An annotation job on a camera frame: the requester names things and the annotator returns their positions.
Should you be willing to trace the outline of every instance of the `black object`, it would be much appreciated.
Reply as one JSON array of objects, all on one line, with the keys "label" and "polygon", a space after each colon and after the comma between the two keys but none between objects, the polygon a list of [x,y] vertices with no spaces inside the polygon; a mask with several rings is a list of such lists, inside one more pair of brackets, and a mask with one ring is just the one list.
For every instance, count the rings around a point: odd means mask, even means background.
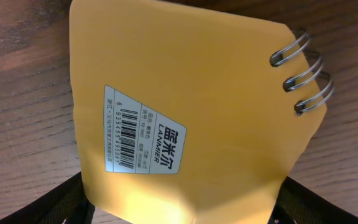
[{"label": "black object", "polygon": [[[94,209],[78,173],[0,224],[90,224]],[[358,218],[287,177],[268,224],[358,224]]]}]

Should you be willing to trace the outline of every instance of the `notebook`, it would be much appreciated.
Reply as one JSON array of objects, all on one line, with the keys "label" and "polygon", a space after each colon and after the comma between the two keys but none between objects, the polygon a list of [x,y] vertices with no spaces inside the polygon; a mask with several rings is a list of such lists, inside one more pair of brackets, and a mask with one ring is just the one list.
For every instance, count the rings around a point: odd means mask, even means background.
[{"label": "notebook", "polygon": [[267,223],[333,92],[309,42],[285,24],[170,2],[74,0],[88,200],[132,223]]}]

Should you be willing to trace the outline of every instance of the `metal ring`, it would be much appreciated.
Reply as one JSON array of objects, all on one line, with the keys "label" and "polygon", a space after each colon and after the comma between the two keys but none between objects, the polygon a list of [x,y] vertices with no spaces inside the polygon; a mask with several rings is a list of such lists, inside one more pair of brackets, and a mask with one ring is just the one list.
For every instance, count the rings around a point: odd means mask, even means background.
[{"label": "metal ring", "polygon": [[[288,92],[288,91],[296,90],[297,88],[309,83],[310,81],[314,80],[320,74],[320,72],[323,70],[323,56],[319,52],[305,51],[305,56],[307,58],[316,58],[315,63],[309,69],[307,69],[306,71],[302,72],[301,74],[285,80],[284,85],[283,85],[285,91]],[[308,75],[310,72],[313,72],[312,76],[310,76],[308,79],[306,79],[305,81],[303,81],[303,82],[301,82],[299,84],[295,84],[295,82],[297,80],[299,80],[300,78],[304,77],[305,75]]]},{"label": "metal ring", "polygon": [[[333,80],[331,79],[331,75],[327,72],[321,72],[321,76],[319,76],[323,79],[326,79],[328,80],[328,84],[324,87],[323,90],[321,90],[318,94],[316,94],[315,96],[307,99],[307,100],[304,100],[304,101],[301,101],[299,103],[297,103],[295,105],[295,111],[296,111],[296,114],[298,116],[302,115],[304,112],[307,112],[309,110],[312,110],[320,105],[322,105],[323,103],[325,103],[334,93],[334,82]],[[305,108],[306,104],[307,103],[310,103],[310,102],[313,102],[315,100],[317,100],[320,96],[322,96],[324,93],[326,93],[328,90],[329,93],[326,95],[326,97],[324,97],[322,100],[318,101],[317,103]]]},{"label": "metal ring", "polygon": [[[300,30],[295,30],[293,31],[293,33],[295,34],[296,32],[302,32],[302,35],[297,38],[296,41],[294,41],[292,44],[284,47],[283,49],[279,50],[278,52],[275,52],[271,57],[270,57],[270,64],[274,67],[280,66],[283,63],[285,63],[286,61],[290,60],[291,58],[293,58],[294,56],[298,55],[300,52],[302,52],[310,43],[311,37],[309,35],[309,33],[305,30],[305,29],[300,29]],[[289,56],[282,58],[283,54],[287,51],[289,51],[290,49],[294,48],[295,46],[297,46],[303,39],[307,39],[306,42],[295,52],[293,52],[292,54],[290,54]],[[274,62],[274,60],[276,58],[279,58],[280,60],[277,62]]]}]

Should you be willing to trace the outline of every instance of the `wood grain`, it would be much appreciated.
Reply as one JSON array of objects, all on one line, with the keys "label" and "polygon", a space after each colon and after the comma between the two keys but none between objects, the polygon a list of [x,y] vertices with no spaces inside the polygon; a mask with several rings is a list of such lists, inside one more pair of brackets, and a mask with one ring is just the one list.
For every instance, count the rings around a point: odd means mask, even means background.
[{"label": "wood grain", "polygon": [[[336,82],[326,118],[291,173],[358,216],[358,1],[192,0],[305,27]],[[78,171],[68,49],[70,0],[0,0],[0,218]],[[125,223],[98,210],[95,223]]]}]

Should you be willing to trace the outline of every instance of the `product label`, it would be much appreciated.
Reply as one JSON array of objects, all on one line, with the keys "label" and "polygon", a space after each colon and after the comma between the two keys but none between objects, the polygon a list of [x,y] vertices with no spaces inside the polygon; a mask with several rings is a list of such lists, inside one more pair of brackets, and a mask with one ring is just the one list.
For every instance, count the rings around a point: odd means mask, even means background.
[{"label": "product label", "polygon": [[110,86],[104,87],[106,171],[176,174],[186,128]]}]

